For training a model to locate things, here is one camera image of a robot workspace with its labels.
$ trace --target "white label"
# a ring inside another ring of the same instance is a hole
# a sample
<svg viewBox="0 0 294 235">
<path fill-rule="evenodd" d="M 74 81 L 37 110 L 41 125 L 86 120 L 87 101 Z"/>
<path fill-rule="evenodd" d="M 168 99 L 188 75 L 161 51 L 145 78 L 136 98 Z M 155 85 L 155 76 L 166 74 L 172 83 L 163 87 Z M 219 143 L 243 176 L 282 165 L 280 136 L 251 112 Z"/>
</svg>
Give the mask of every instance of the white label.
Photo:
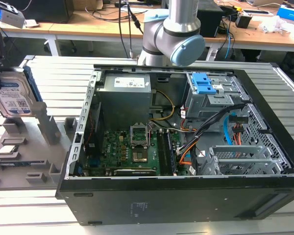
<svg viewBox="0 0 294 235">
<path fill-rule="evenodd" d="M 145 81 L 143 77 L 117 77 L 114 80 L 114 87 L 144 88 Z"/>
<path fill-rule="evenodd" d="M 212 87 L 216 90 L 223 90 L 223 86 L 222 85 L 212 85 Z"/>
<path fill-rule="evenodd" d="M 199 4 L 199 0 L 195 0 L 194 5 L 193 5 L 193 16 L 194 17 L 197 17 L 198 4 Z"/>
<path fill-rule="evenodd" d="M 29 103 L 22 95 L 22 83 L 1 82 L 0 101 L 9 114 L 30 114 Z"/>
<path fill-rule="evenodd" d="M 192 175 L 195 175 L 195 173 L 196 173 L 195 169 L 192 166 L 190 166 L 189 171 Z"/>
<path fill-rule="evenodd" d="M 199 158 L 202 158 L 202 157 L 206 157 L 206 151 L 203 150 L 203 151 L 200 151 L 199 154 L 197 155 Z"/>
</svg>

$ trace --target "robotic arm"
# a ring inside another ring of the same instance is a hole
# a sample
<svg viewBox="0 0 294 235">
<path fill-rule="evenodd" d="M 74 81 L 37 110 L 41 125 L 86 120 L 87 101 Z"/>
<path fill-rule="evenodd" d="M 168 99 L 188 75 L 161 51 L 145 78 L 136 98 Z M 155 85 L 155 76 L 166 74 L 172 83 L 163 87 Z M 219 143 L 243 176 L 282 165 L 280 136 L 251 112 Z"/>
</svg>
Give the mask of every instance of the robotic arm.
<svg viewBox="0 0 294 235">
<path fill-rule="evenodd" d="M 199 58 L 205 40 L 199 35 L 199 0 L 170 0 L 169 10 L 145 13 L 143 50 L 138 65 L 166 66 L 170 61 L 188 66 Z"/>
</svg>

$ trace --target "yellow wire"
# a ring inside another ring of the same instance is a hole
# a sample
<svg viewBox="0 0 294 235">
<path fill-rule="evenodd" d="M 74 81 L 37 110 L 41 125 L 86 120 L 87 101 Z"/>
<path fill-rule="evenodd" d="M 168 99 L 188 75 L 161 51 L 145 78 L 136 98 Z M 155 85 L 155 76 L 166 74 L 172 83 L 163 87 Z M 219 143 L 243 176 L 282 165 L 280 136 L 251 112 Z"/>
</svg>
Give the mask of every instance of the yellow wire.
<svg viewBox="0 0 294 235">
<path fill-rule="evenodd" d="M 172 105 L 172 111 L 171 111 L 171 113 L 170 113 L 168 116 L 166 116 L 166 117 L 151 118 L 150 120 L 152 120 L 152 121 L 162 121 L 162 120 L 166 120 L 166 119 L 168 119 L 168 118 L 171 118 L 172 115 L 173 115 L 173 113 L 174 113 L 174 104 L 173 104 L 172 100 L 171 100 L 166 94 L 164 94 L 162 91 L 156 90 L 156 92 L 159 92 L 159 93 L 163 94 L 164 97 L 167 98 L 168 101 L 170 101 L 170 103 L 171 103 L 171 105 Z"/>
</svg>

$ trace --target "wooden desk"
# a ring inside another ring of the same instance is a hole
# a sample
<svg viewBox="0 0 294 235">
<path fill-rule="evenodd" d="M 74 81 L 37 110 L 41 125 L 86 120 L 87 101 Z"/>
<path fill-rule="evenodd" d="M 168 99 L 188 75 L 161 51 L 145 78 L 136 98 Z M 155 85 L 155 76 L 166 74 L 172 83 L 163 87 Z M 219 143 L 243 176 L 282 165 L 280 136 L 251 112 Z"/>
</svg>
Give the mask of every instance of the wooden desk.
<svg viewBox="0 0 294 235">
<path fill-rule="evenodd" d="M 243 8 L 250 8 L 247 3 L 227 2 L 231 4 L 242 6 Z M 261 9 L 273 11 L 277 8 L 262 7 Z M 108 16 L 102 15 L 103 18 L 117 18 L 117 9 L 105 9 L 101 11 L 103 14 L 109 14 Z M 138 19 L 142 22 L 144 15 L 138 16 Z M 259 28 L 260 22 L 251 21 L 247 29 L 237 28 L 235 23 L 231 23 L 230 32 L 234 34 L 235 44 L 234 48 L 246 48 L 246 49 L 261 49 L 261 50 L 279 50 L 279 51 L 294 51 L 294 40 L 289 36 L 289 33 L 264 33 Z M 129 37 L 128 23 L 121 23 L 122 34 L 124 38 Z M 135 40 L 142 39 L 143 36 L 136 29 L 134 23 L 131 23 L 132 38 Z M 104 22 L 97 20 L 89 15 L 85 11 L 75 11 L 73 17 L 68 24 L 53 24 L 49 30 L 50 34 L 55 34 L 57 39 L 75 39 L 75 40 L 90 40 L 90 41 L 120 41 L 119 26 L 117 23 Z M 217 35 L 216 38 L 205 38 L 206 44 L 210 47 L 209 56 L 207 59 L 213 60 L 211 54 L 223 44 L 225 40 L 224 35 Z"/>
<path fill-rule="evenodd" d="M 248 3 L 234 1 L 226 2 L 228 5 L 237 5 L 244 8 L 252 8 Z M 263 10 L 274 11 L 278 8 L 261 7 Z M 101 17 L 113 19 L 118 17 L 117 8 L 107 8 L 100 11 Z M 143 21 L 144 15 L 137 16 L 140 22 Z M 44 38 L 49 40 L 49 45 L 52 55 L 61 55 L 57 40 L 82 40 L 82 41 L 104 41 L 104 42 L 119 42 L 119 25 L 117 23 L 105 22 L 97 20 L 86 11 L 75 11 L 68 24 L 58 23 L 39 23 L 40 27 L 33 29 L 18 29 L 9 25 L 3 28 L 10 37 L 24 38 Z M 235 23 L 231 23 L 230 32 L 234 34 L 235 44 L 233 48 L 259 49 L 259 50 L 276 50 L 276 51 L 294 51 L 294 40 L 289 36 L 289 33 L 264 33 L 259 28 L 260 22 L 250 21 L 247 29 L 236 28 Z M 124 38 L 129 38 L 128 22 L 121 23 L 122 34 Z M 136 42 L 142 42 L 142 34 L 131 23 L 132 39 Z M 216 38 L 205 38 L 206 46 L 210 47 L 207 60 L 214 60 L 214 55 L 218 48 L 225 40 L 224 35 L 217 35 Z"/>
</svg>

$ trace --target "circuit board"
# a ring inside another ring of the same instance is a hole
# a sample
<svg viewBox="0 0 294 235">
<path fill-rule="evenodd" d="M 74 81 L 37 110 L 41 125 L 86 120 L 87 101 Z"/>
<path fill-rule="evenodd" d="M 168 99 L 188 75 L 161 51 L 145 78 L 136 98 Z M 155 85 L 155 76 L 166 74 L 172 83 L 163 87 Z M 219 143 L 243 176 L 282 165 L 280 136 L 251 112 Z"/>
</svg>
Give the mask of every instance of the circuit board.
<svg viewBox="0 0 294 235">
<path fill-rule="evenodd" d="M 149 146 L 147 149 L 131 147 L 130 131 L 105 131 L 102 155 L 90 157 L 87 163 L 89 176 L 112 176 L 114 170 L 153 170 L 155 175 L 161 175 L 157 131 L 150 131 Z M 136 140 L 143 140 L 146 137 L 138 133 Z M 179 147 L 179 134 L 170 133 L 173 151 Z"/>
</svg>

